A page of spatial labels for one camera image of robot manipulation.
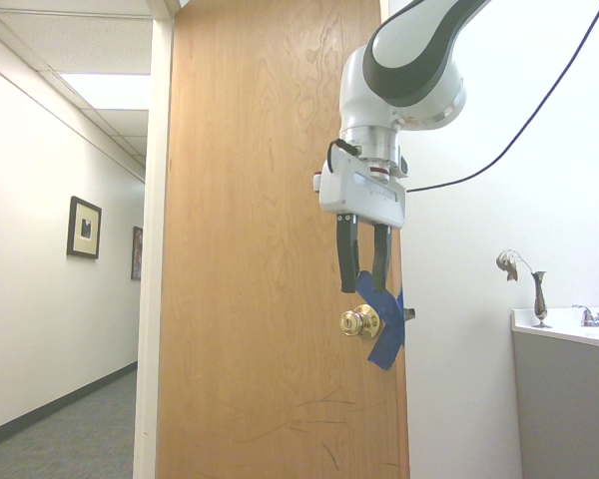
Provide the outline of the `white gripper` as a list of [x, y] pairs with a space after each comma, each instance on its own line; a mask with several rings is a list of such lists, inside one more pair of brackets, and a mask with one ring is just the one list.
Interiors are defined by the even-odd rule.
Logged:
[[353, 145], [333, 140], [313, 190], [325, 212], [336, 216], [336, 246], [342, 292], [356, 292], [359, 275], [357, 217], [375, 224], [372, 287], [384, 291], [389, 273], [392, 228], [405, 222], [405, 189], [389, 170], [372, 167]]

